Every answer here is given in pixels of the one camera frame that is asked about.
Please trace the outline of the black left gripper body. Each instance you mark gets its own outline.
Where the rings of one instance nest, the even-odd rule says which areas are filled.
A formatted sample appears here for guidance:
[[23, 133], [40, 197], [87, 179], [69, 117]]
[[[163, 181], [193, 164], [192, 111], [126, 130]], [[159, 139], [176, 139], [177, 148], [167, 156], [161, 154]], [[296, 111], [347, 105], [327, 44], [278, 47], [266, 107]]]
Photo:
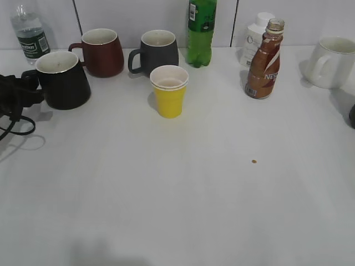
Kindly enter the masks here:
[[1, 115], [8, 116], [12, 121], [19, 121], [24, 108], [44, 100], [38, 86], [39, 81], [34, 74], [21, 78], [1, 75]]

